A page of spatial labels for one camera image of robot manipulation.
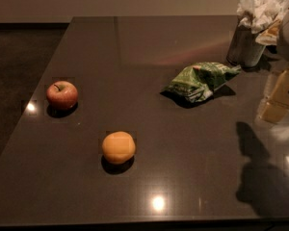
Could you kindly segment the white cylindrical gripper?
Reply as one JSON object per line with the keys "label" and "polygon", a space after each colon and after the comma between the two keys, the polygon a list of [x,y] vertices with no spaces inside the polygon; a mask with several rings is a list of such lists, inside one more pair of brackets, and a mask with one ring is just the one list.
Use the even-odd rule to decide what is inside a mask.
{"label": "white cylindrical gripper", "polygon": [[[289,62],[289,13],[280,25],[277,41],[277,54]],[[289,69],[281,72],[276,84],[264,103],[260,117],[270,123],[280,122],[289,113]]]}

